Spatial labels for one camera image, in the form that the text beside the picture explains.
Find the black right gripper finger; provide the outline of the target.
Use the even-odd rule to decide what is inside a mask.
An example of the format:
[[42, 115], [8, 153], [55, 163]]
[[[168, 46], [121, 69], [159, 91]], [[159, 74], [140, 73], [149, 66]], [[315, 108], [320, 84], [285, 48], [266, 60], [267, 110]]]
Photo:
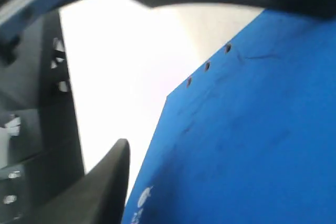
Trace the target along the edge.
[[130, 145], [121, 138], [84, 178], [30, 214], [25, 222], [121, 223], [129, 170]]

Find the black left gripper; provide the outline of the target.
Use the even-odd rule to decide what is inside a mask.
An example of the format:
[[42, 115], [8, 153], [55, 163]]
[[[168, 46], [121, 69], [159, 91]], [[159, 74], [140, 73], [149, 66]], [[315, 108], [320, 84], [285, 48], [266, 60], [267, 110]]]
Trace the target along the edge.
[[84, 175], [60, 15], [1, 44], [1, 223], [17, 223]]

